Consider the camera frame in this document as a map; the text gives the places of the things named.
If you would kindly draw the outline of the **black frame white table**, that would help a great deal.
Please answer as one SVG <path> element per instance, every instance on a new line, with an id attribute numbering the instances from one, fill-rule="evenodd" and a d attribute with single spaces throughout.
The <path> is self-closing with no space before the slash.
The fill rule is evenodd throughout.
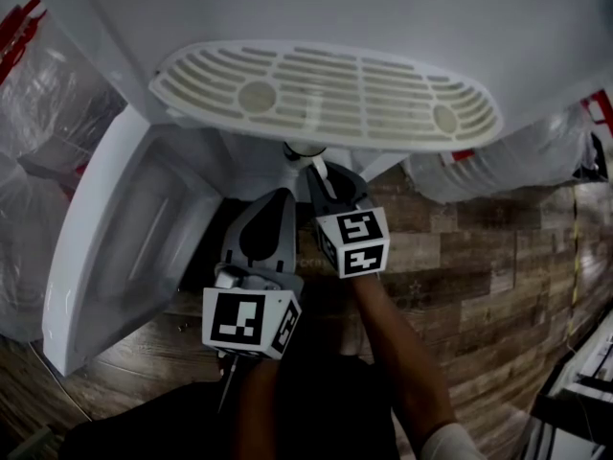
<path id="1" fill-rule="evenodd" d="M 556 366 L 537 395 L 520 460 L 613 460 L 613 333 Z"/>

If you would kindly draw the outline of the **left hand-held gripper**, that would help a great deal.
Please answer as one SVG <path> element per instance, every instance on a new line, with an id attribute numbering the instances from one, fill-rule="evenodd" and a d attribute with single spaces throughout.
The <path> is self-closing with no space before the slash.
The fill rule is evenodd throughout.
<path id="1" fill-rule="evenodd" d="M 295 258 L 296 201 L 280 188 L 229 226 L 226 264 L 216 266 L 214 285 L 203 289 L 202 343 L 224 354 L 280 360 L 302 314 L 304 281 L 290 274 Z"/>

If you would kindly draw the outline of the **white cup black rim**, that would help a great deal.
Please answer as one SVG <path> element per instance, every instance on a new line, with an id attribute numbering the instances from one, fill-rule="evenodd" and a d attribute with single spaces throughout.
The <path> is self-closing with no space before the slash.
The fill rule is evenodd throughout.
<path id="1" fill-rule="evenodd" d="M 323 158 L 326 147 L 304 142 L 284 142 L 284 156 L 295 170 L 312 167 L 322 179 L 328 177 L 328 168 Z"/>

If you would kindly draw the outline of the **person's right forearm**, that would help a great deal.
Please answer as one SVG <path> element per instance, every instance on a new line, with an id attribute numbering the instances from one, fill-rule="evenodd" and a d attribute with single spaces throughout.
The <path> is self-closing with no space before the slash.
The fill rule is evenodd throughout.
<path id="1" fill-rule="evenodd" d="M 379 279 L 359 276 L 349 285 L 399 422 L 412 442 L 423 443 L 455 421 L 443 372 Z"/>

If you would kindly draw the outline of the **person's light shirt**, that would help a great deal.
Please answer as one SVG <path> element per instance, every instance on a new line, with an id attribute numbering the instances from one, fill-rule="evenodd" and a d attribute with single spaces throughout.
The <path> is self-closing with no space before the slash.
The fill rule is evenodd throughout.
<path id="1" fill-rule="evenodd" d="M 437 429 L 424 443 L 419 460 L 487 460 L 466 429 L 452 423 Z"/>

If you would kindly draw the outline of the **white water dispenser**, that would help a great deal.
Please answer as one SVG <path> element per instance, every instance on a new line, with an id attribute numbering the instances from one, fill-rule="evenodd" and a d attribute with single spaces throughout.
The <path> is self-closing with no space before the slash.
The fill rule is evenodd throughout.
<path id="1" fill-rule="evenodd" d="M 187 46 L 295 40 L 369 49 L 478 81 L 504 119 L 491 144 L 613 82 L 613 0 L 86 0 L 152 102 L 148 118 L 204 133 L 208 176 L 223 195 L 249 198 L 296 176 L 285 140 L 205 125 L 149 89 L 158 66 Z M 327 146 L 338 156 L 444 153 Z"/>

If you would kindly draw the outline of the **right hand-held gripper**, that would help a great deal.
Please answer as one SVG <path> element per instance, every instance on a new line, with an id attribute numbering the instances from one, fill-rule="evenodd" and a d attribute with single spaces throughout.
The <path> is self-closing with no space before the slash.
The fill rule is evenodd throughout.
<path id="1" fill-rule="evenodd" d="M 368 198 L 360 175 L 333 162 L 326 167 L 326 180 L 306 168 L 318 248 L 341 279 L 382 271 L 390 249 L 384 209 Z"/>

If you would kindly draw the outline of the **clear water jug red cap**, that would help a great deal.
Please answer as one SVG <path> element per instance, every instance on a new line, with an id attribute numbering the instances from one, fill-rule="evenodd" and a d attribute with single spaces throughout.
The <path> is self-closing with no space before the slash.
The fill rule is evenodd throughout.
<path id="1" fill-rule="evenodd" d="M 0 151 L 75 169 L 124 108 L 40 0 L 16 5 L 0 20 Z"/>
<path id="2" fill-rule="evenodd" d="M 0 151 L 0 334 L 9 339 L 42 337 L 48 277 L 78 183 L 75 172 L 20 164 Z"/>
<path id="3" fill-rule="evenodd" d="M 414 153 L 410 185 L 440 204 L 524 187 L 613 183 L 613 86 L 485 147 Z"/>

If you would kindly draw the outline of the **white dispenser door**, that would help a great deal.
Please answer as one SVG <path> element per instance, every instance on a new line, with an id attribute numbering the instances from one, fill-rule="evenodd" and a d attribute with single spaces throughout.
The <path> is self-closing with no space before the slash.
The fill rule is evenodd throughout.
<path id="1" fill-rule="evenodd" d="M 221 200 L 202 131 L 128 107 L 79 182 L 48 278 L 43 352 L 68 376 L 170 303 Z"/>

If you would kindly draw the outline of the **person's left forearm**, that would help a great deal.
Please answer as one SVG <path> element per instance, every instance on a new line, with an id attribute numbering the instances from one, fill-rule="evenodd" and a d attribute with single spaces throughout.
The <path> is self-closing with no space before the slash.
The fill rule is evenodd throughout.
<path id="1" fill-rule="evenodd" d="M 230 460 L 277 460 L 276 391 L 280 367 L 277 360 L 263 360 L 238 384 L 230 409 Z"/>

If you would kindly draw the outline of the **yellow black hazard tape strip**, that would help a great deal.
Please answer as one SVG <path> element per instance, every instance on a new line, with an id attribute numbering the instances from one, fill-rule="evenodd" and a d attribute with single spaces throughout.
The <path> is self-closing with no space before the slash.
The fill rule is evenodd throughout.
<path id="1" fill-rule="evenodd" d="M 567 349 L 574 354 L 576 351 L 573 349 L 571 345 L 571 337 L 575 333 L 575 310 L 577 306 L 577 302 L 579 299 L 579 273 L 580 273 L 580 260 L 579 260 L 579 202 L 577 197 L 576 189 L 572 190 L 573 195 L 573 215 L 574 215 L 574 224 L 573 224 L 573 243 L 574 243 L 574 280 L 573 280 L 573 291 L 571 298 L 571 306 L 569 319 L 567 323 L 566 330 L 566 340 L 565 344 Z"/>

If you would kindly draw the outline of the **white slotted drip tray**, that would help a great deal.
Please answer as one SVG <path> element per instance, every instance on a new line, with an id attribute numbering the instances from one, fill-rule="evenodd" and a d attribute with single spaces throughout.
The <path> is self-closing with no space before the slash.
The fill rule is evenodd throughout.
<path id="1" fill-rule="evenodd" d="M 149 89 L 191 120 L 287 142 L 465 150 L 504 127 L 476 80 L 408 57 L 317 42 L 196 43 L 168 56 Z"/>

